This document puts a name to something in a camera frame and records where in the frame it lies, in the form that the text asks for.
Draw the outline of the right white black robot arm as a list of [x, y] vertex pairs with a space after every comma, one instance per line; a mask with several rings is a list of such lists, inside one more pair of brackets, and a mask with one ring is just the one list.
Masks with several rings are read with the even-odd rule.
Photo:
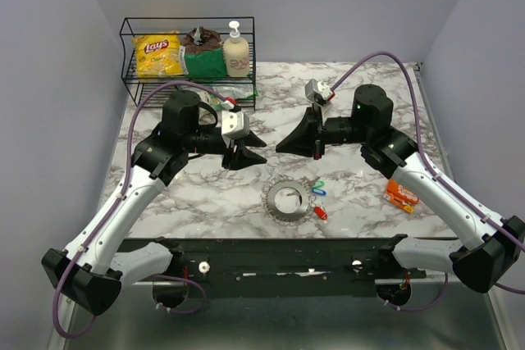
[[295, 129], [276, 145], [278, 153], [318, 160], [328, 145], [360, 144], [365, 162], [424, 202], [455, 233], [452, 241], [401, 235], [383, 247], [378, 270], [394, 278], [405, 269], [455, 275], [485, 293], [518, 260], [524, 223], [486, 209], [444, 175], [407, 134], [391, 125], [393, 102], [375, 84], [357, 87], [349, 117], [326, 117], [326, 100], [306, 91], [311, 106]]

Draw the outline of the orange packet near arm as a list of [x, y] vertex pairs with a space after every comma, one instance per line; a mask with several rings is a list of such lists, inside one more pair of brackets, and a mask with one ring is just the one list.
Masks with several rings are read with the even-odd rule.
[[385, 199], [399, 209], [412, 214], [419, 203], [419, 198], [395, 180], [388, 180], [384, 193]]

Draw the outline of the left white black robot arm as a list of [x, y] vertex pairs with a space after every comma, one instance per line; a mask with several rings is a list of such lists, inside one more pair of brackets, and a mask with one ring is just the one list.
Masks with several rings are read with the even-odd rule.
[[118, 248], [143, 211], [175, 179], [194, 154], [219, 155], [227, 170], [266, 163], [252, 147], [265, 143], [249, 128], [248, 116], [232, 102], [202, 125], [199, 113], [212, 108], [190, 90], [176, 90], [162, 117], [143, 141], [127, 147], [126, 170], [117, 189], [89, 224], [63, 250], [51, 248], [42, 266], [57, 294], [93, 316], [100, 316], [121, 290], [152, 275], [173, 280], [180, 273], [180, 252], [154, 240], [133, 252]]

